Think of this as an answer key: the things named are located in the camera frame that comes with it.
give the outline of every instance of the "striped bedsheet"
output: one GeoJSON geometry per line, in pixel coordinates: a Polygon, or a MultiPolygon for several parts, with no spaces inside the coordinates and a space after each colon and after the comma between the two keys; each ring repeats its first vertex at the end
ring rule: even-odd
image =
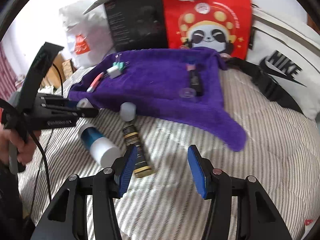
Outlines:
{"type": "MultiPolygon", "coordinates": [[[[65,84],[65,94],[90,69],[78,70],[65,84]]],[[[244,150],[233,152],[212,134],[189,125],[138,116],[146,151],[156,173],[132,177],[128,192],[115,200],[116,215],[123,239],[201,239],[209,200],[196,192],[187,161],[187,149],[197,145],[199,152],[233,177],[254,175],[265,188],[284,219],[292,238],[299,239],[305,219],[320,214],[320,136],[316,123],[302,114],[269,102],[238,70],[220,72],[225,110],[246,131],[244,150]]],[[[98,118],[81,119],[74,128],[56,129],[47,150],[53,195],[68,175],[94,175],[101,170],[77,137],[81,125],[92,122],[122,152],[124,122],[119,114],[101,110],[98,118]]],[[[50,130],[43,131],[41,144],[47,144],[50,130]]],[[[33,161],[19,175],[19,190],[24,206],[30,209],[39,163],[37,150],[33,161]]],[[[37,223],[48,205],[44,167],[36,188],[32,219],[37,223]]],[[[232,202],[229,239],[236,233],[236,198],[232,202]]],[[[93,240],[92,197],[87,201],[88,239],[93,240]]]]}

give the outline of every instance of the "hand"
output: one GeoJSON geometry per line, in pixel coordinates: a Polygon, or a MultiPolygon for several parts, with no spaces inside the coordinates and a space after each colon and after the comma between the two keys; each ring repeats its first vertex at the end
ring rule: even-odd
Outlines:
{"type": "MultiPolygon", "coordinates": [[[[39,139],[41,131],[35,131],[34,134],[39,139]]],[[[36,149],[36,144],[32,138],[29,136],[28,142],[25,143],[16,130],[4,129],[3,125],[0,124],[0,161],[3,164],[7,166],[9,165],[9,141],[12,142],[12,144],[15,145],[19,151],[17,156],[18,162],[26,165],[32,161],[32,157],[36,149]]]]}

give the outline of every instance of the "black and gold tube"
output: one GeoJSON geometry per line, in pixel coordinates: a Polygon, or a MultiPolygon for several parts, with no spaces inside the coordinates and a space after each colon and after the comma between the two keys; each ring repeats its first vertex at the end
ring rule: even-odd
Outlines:
{"type": "Polygon", "coordinates": [[[148,176],[153,173],[152,167],[148,164],[145,152],[143,150],[143,145],[139,138],[138,130],[135,128],[134,125],[129,125],[122,129],[124,134],[124,140],[127,147],[130,144],[134,144],[138,149],[138,158],[136,162],[136,166],[133,170],[133,173],[136,177],[142,178],[148,176]]]}

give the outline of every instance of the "purple towel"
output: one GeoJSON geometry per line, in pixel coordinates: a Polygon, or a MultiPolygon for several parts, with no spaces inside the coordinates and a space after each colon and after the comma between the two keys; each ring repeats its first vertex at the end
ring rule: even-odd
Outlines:
{"type": "Polygon", "coordinates": [[[226,70],[219,54],[212,49],[144,49],[122,52],[120,61],[129,62],[121,76],[104,78],[93,93],[86,90],[101,72],[115,61],[107,56],[72,86],[71,100],[88,98],[98,108],[119,111],[124,102],[137,106],[137,114],[185,123],[209,131],[222,139],[230,149],[243,149],[246,134],[223,109],[219,70],[226,70]],[[189,87],[186,58],[196,59],[204,95],[195,101],[179,97],[179,90],[189,87]]]}

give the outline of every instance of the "red bag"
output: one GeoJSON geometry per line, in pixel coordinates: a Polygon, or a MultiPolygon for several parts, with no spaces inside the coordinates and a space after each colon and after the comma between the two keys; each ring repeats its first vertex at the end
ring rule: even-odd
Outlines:
{"type": "Polygon", "coordinates": [[[208,47],[245,59],[250,0],[163,0],[169,48],[208,47]]]}

